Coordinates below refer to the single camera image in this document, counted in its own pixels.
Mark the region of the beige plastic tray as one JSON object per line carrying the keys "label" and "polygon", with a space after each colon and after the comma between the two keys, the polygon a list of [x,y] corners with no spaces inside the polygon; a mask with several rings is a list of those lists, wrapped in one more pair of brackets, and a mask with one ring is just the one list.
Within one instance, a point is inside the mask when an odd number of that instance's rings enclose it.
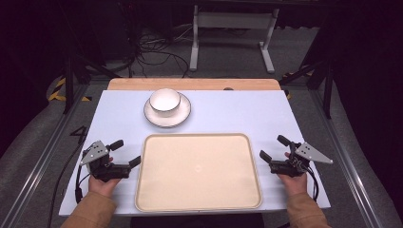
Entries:
{"label": "beige plastic tray", "polygon": [[140,211],[242,210],[261,202],[247,136],[159,134],[144,141],[135,199]]}

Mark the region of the aluminium frame rail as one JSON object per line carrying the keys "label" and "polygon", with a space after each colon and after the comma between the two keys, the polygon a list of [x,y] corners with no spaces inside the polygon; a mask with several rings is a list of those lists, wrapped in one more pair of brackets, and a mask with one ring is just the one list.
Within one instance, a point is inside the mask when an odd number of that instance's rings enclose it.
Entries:
{"label": "aluminium frame rail", "polygon": [[0,228],[59,228],[67,184],[104,88],[80,85],[83,100],[64,112],[51,101],[0,159]]}
{"label": "aluminium frame rail", "polygon": [[336,129],[333,121],[328,119],[323,107],[320,94],[316,90],[309,91],[310,96],[315,104],[316,110],[320,119],[323,121],[325,129],[329,134],[331,141],[336,149],[336,159],[339,166],[346,178],[348,185],[352,191],[355,199],[355,203],[369,228],[384,228],[381,220],[375,212],[374,206],[369,198],[369,195],[363,185],[361,178],[359,177],[354,164],[349,156],[348,151],[344,148],[336,134]]}

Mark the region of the white plate dark rim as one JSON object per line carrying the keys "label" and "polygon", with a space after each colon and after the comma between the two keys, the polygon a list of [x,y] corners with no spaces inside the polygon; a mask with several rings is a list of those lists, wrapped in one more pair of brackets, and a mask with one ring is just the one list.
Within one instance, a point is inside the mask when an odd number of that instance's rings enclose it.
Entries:
{"label": "white plate dark rim", "polygon": [[154,110],[149,101],[146,101],[144,105],[145,117],[156,126],[159,127],[174,127],[183,123],[191,113],[191,103],[186,96],[180,94],[181,103],[178,109],[170,117],[163,117],[156,110]]}

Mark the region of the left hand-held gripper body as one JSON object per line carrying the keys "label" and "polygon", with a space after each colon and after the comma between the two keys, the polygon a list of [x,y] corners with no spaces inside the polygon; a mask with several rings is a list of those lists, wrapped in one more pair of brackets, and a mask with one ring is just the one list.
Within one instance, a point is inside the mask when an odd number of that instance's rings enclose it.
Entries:
{"label": "left hand-held gripper body", "polygon": [[83,151],[80,165],[85,165],[88,173],[97,180],[107,182],[112,179],[127,179],[131,172],[129,164],[115,164],[110,160],[108,144],[94,142]]}

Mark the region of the person's dark clothing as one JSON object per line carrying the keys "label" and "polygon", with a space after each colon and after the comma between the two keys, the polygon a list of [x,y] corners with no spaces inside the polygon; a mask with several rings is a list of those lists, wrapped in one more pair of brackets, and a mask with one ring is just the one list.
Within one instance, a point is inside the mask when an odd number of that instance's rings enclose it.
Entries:
{"label": "person's dark clothing", "polygon": [[130,228],[264,228],[262,214],[134,217]]}

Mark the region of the white bowl dark rim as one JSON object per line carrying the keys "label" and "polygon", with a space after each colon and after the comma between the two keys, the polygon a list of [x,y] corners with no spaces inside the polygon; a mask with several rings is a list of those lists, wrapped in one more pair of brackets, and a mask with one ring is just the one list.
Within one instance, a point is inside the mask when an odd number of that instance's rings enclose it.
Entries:
{"label": "white bowl dark rim", "polygon": [[174,89],[162,88],[152,93],[149,103],[157,114],[169,117],[178,109],[181,103],[181,96]]}

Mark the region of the white metal stand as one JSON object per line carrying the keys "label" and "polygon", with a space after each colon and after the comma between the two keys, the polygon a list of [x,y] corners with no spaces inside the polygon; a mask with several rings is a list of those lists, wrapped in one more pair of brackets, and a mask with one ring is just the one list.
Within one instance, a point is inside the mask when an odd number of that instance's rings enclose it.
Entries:
{"label": "white metal stand", "polygon": [[189,69],[196,71],[199,58],[199,29],[265,29],[266,37],[259,42],[259,49],[266,71],[270,74],[275,68],[268,50],[271,38],[278,20],[279,9],[270,13],[240,13],[240,12],[206,12],[198,6],[193,11],[193,42],[190,55]]}

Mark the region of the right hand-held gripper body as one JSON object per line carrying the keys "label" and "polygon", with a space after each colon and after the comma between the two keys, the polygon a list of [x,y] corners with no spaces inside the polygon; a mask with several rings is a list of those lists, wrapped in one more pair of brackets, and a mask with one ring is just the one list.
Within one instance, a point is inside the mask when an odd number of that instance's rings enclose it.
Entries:
{"label": "right hand-held gripper body", "polygon": [[334,161],[307,142],[289,143],[290,155],[285,161],[269,161],[269,167],[274,174],[298,177],[311,171],[310,162],[333,164]]}

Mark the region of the yellow black floor tape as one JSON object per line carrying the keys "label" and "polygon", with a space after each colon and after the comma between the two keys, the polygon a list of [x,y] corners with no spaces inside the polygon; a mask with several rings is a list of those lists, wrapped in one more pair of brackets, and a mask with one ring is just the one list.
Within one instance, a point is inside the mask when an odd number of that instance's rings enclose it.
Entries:
{"label": "yellow black floor tape", "polygon": [[59,81],[57,82],[56,86],[53,88],[51,91],[50,95],[48,96],[49,101],[63,101],[65,102],[67,100],[67,97],[64,95],[60,94],[60,91],[62,87],[66,84],[66,78],[61,77]]}

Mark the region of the black tripod stand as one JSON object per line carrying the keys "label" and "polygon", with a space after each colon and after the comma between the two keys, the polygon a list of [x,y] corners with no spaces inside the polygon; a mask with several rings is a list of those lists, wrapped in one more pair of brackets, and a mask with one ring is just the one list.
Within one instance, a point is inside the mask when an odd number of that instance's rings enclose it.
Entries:
{"label": "black tripod stand", "polygon": [[67,50],[67,57],[65,59],[65,76],[66,76],[66,103],[64,113],[68,114],[74,105],[74,87],[73,77],[76,77],[80,84],[88,84],[91,80],[90,74],[86,69],[86,66],[90,66],[95,70],[101,72],[108,78],[119,78],[119,75],[112,71],[99,66],[89,61],[84,56],[77,54],[74,50]]}
{"label": "black tripod stand", "polygon": [[325,116],[330,119],[330,107],[334,79],[334,71],[332,69],[332,63],[330,61],[319,61],[308,66],[303,66],[300,70],[294,73],[286,73],[285,77],[283,77],[279,81],[279,84],[281,86],[285,86],[293,82],[294,80],[307,75],[309,72],[312,72],[312,75],[310,76],[310,79],[306,82],[306,86],[308,89],[318,90],[319,86],[324,83],[322,109],[325,113]]}

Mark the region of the person's right hand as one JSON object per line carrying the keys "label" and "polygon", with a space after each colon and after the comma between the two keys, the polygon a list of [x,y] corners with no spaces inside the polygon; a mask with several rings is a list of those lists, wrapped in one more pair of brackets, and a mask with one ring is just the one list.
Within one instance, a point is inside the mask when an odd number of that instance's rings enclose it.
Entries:
{"label": "person's right hand", "polygon": [[289,177],[287,175],[278,174],[279,179],[285,187],[285,191],[289,197],[297,194],[307,193],[307,175],[302,174],[297,177]]}

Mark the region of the white table mat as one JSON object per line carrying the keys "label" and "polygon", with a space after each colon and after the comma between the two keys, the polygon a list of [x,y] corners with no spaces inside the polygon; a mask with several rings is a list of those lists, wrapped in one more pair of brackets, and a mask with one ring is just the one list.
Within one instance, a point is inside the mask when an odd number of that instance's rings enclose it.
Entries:
{"label": "white table mat", "polygon": [[116,163],[142,158],[144,141],[159,134],[227,134],[240,133],[248,137],[254,155],[262,202],[254,209],[142,212],[136,207],[136,191],[140,167],[122,180],[113,198],[118,204],[119,216],[157,216],[198,213],[252,213],[283,210],[286,207],[284,187],[271,174],[268,164],[259,156],[265,151],[275,160],[283,160],[285,146],[278,135],[299,143],[300,133],[293,111],[281,90],[266,91],[196,91],[184,93],[191,103],[191,113],[181,124],[163,128],[152,124],[144,115],[144,105],[150,97],[146,90],[106,90],[102,93],[89,128],[85,146],[96,141],[111,144],[123,140],[124,145],[112,156]]}

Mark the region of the person's left hand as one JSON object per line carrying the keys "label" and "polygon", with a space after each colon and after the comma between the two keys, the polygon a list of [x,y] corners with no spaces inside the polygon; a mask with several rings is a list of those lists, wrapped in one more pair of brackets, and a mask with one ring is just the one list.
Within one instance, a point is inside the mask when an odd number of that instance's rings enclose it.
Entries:
{"label": "person's left hand", "polygon": [[93,176],[90,176],[88,180],[88,191],[111,198],[115,187],[120,181],[120,179],[112,179],[104,182],[102,180],[95,179]]}

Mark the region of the wooden table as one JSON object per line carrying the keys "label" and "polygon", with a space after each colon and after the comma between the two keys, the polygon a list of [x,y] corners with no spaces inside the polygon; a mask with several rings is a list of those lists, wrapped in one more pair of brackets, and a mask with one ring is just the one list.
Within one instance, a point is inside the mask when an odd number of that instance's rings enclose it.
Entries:
{"label": "wooden table", "polygon": [[115,78],[108,90],[280,90],[274,79]]}

